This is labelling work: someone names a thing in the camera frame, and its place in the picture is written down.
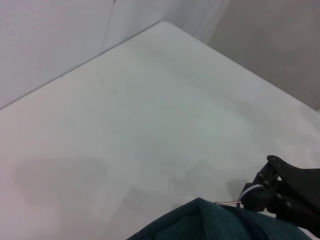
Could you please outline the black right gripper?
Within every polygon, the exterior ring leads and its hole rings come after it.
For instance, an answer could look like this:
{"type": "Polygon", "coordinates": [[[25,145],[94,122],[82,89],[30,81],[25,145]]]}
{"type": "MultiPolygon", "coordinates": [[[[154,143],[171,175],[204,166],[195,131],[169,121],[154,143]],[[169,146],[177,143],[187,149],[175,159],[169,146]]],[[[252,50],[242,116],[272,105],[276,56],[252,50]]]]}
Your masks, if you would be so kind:
{"type": "Polygon", "coordinates": [[[268,212],[310,232],[320,230],[320,170],[290,165],[267,156],[252,184],[246,184],[240,202],[247,210],[268,212]]]}

